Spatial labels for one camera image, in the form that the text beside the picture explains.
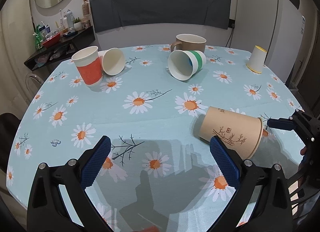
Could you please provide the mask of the person's right hand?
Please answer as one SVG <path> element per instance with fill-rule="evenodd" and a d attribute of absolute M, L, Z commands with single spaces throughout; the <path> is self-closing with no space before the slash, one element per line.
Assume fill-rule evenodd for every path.
<path fill-rule="evenodd" d="M 304 148 L 301 149 L 300 154 L 304 156 L 306 154 L 306 151 L 307 151 L 307 148 L 305 146 Z"/>

